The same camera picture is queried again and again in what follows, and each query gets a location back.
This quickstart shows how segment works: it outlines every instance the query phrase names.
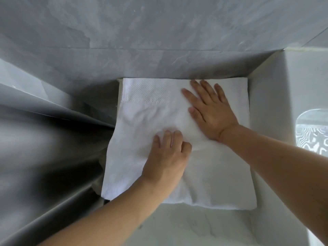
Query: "bare arm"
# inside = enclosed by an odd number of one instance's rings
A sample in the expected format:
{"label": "bare arm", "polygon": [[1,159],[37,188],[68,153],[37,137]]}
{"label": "bare arm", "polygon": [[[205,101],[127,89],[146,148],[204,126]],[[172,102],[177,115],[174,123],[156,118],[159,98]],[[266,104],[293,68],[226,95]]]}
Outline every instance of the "bare arm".
{"label": "bare arm", "polygon": [[121,245],[174,190],[190,153],[191,144],[179,131],[165,132],[161,144],[155,136],[142,175],[128,190],[40,246]]}
{"label": "bare arm", "polygon": [[328,245],[328,158],[262,136],[238,124],[222,88],[192,81],[201,100],[182,90],[203,133],[230,147],[275,191],[285,205]]}

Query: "finger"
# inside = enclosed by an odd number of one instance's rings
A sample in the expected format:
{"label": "finger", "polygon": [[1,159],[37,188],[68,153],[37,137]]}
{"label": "finger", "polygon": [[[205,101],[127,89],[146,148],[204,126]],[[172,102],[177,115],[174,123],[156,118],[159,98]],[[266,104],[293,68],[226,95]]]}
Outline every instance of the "finger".
{"label": "finger", "polygon": [[214,103],[220,102],[218,95],[213,90],[212,86],[205,80],[200,81],[201,86],[207,91]]}
{"label": "finger", "polygon": [[222,103],[229,105],[228,99],[226,98],[222,87],[219,84],[215,84],[214,88],[219,96],[219,99]]}
{"label": "finger", "polygon": [[161,142],[159,140],[159,136],[158,135],[155,135],[153,137],[153,144],[152,144],[151,151],[156,150],[156,149],[159,149],[160,147],[161,147]]}
{"label": "finger", "polygon": [[207,91],[201,86],[196,80],[190,81],[191,86],[195,89],[195,91],[198,93],[199,97],[205,104],[211,104],[213,103],[210,95],[207,93]]}
{"label": "finger", "polygon": [[172,142],[172,133],[168,130],[164,132],[163,136],[163,142],[162,142],[162,148],[169,148],[171,147],[171,142]]}
{"label": "finger", "polygon": [[188,111],[191,115],[191,117],[195,120],[199,128],[202,128],[205,125],[205,120],[203,119],[203,116],[201,113],[195,109],[194,107],[188,108]]}
{"label": "finger", "polygon": [[174,131],[172,148],[174,150],[181,152],[182,142],[183,142],[183,135],[182,135],[181,131],[179,131],[179,130]]}
{"label": "finger", "polygon": [[205,107],[205,104],[187,89],[182,89],[182,94],[192,104],[192,106],[194,106],[199,111],[203,110]]}
{"label": "finger", "polygon": [[182,142],[181,145],[181,152],[184,153],[186,156],[189,156],[192,150],[192,146],[189,142]]}

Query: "folded towel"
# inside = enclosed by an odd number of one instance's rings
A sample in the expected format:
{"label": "folded towel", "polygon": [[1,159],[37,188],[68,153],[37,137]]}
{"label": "folded towel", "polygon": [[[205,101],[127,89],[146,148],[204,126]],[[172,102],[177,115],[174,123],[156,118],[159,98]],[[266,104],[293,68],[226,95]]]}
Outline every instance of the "folded towel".
{"label": "folded towel", "polygon": [[[208,80],[222,86],[240,124],[249,127],[247,78]],[[106,160],[102,197],[112,200],[141,175],[153,136],[180,130],[193,146],[181,181],[164,203],[251,210],[256,196],[250,167],[227,146],[203,135],[181,94],[189,80],[129,79],[121,82],[117,123]]]}

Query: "gray marble wall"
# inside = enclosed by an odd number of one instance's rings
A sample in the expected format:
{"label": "gray marble wall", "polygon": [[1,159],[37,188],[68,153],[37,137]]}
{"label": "gray marble wall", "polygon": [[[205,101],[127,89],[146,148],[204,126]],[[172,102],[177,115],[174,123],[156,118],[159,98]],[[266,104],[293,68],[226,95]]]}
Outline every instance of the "gray marble wall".
{"label": "gray marble wall", "polygon": [[321,45],[327,11],[328,0],[1,0],[0,57],[112,112],[111,80],[244,76],[273,50]]}

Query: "hand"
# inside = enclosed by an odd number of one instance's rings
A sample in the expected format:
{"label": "hand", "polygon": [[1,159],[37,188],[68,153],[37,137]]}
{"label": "hand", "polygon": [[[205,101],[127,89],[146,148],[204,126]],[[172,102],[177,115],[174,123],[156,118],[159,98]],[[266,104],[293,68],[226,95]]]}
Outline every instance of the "hand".
{"label": "hand", "polygon": [[201,99],[182,89],[183,95],[193,106],[188,109],[189,113],[209,139],[222,142],[223,132],[238,125],[222,87],[215,84],[216,94],[205,80],[200,81],[200,84],[195,80],[190,83]]}
{"label": "hand", "polygon": [[191,149],[191,144],[183,141],[180,131],[173,134],[166,131],[162,143],[157,135],[154,136],[141,178],[150,183],[163,200],[171,194],[182,178]]}

